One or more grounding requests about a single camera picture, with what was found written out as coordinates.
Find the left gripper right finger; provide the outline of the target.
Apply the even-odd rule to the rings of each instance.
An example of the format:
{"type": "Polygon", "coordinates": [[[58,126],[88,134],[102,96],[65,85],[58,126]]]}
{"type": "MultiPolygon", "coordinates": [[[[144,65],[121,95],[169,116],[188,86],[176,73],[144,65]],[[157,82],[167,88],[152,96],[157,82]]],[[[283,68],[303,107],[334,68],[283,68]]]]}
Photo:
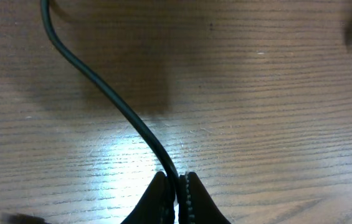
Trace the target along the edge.
{"type": "Polygon", "coordinates": [[[195,172],[179,176],[179,224],[230,224],[195,172]]]}

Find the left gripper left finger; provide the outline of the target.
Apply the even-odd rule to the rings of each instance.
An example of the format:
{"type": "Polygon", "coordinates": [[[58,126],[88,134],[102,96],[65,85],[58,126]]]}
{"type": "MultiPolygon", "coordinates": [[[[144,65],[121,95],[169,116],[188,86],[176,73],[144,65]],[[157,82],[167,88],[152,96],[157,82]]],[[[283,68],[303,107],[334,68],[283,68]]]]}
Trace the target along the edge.
{"type": "Polygon", "coordinates": [[[164,172],[157,172],[131,213],[121,224],[174,224],[174,200],[164,172]]]}

